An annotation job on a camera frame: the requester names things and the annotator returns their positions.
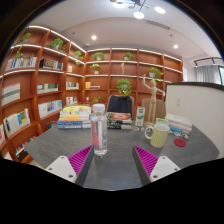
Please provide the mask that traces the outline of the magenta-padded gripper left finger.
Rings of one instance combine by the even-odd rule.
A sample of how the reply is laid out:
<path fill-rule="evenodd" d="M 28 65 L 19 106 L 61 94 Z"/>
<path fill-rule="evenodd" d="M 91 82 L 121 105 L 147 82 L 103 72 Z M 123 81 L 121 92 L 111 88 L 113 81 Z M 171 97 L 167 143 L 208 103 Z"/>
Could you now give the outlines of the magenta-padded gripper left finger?
<path fill-rule="evenodd" d="M 79 186 L 83 186 L 93 156 L 94 147 L 90 145 L 69 157 L 64 155 L 59 156 L 46 168 L 46 171 Z"/>

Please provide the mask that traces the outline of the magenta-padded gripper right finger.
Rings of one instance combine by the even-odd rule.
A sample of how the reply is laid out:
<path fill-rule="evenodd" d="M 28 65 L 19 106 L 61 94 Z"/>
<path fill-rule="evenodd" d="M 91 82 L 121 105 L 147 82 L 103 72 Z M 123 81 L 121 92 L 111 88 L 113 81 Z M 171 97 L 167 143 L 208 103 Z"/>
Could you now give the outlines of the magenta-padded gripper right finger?
<path fill-rule="evenodd" d="M 167 156 L 158 157 L 136 145 L 132 155 L 143 186 L 180 170 Z"/>

